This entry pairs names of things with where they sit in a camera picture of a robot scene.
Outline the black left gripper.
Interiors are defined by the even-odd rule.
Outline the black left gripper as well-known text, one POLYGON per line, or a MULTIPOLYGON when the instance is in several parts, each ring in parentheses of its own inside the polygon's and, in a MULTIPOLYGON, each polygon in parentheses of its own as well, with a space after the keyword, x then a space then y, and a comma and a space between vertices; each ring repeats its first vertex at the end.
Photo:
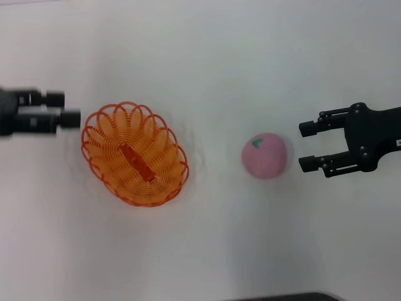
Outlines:
POLYGON ((80 128, 81 112, 79 110, 18 114, 19 104, 21 106, 64 107, 65 94, 31 90, 19 92, 17 99, 11 92, 1 89, 1 137, 10 136, 17 131, 18 133, 55 134, 58 128, 80 128))

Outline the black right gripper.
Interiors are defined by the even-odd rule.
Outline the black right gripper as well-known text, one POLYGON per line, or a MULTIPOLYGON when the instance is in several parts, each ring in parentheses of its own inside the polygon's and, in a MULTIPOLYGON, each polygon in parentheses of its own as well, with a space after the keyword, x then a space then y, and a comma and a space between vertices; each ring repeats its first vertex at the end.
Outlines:
POLYGON ((400 108, 372 110, 365 103, 319 113, 316 122, 299 124, 302 137, 343 129, 349 152, 299 158, 303 172, 319 168, 330 178, 352 172, 372 172, 379 160, 400 150, 400 108))

